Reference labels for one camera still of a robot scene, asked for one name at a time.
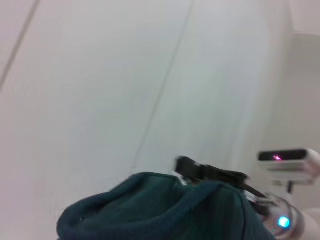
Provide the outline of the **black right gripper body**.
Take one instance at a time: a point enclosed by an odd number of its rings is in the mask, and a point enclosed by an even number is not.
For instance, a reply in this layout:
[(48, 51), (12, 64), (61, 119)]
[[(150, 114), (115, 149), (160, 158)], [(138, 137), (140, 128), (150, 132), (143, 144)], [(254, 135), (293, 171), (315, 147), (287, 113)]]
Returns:
[(262, 200), (267, 200), (269, 198), (265, 193), (259, 191), (254, 187), (251, 187), (246, 183), (243, 183), (241, 185), (241, 189), (243, 190), (243, 193), (246, 196), (246, 198), (251, 202), (258, 202)]

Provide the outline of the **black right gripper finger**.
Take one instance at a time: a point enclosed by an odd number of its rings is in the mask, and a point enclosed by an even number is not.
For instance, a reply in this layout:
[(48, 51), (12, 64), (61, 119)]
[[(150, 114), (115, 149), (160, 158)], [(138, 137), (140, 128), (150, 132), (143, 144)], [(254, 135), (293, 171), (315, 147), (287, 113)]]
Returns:
[(175, 159), (174, 171), (184, 180), (192, 183), (200, 181), (220, 181), (236, 188), (242, 188), (249, 178), (237, 171), (223, 170), (207, 164), (200, 164), (189, 157), (178, 156)]

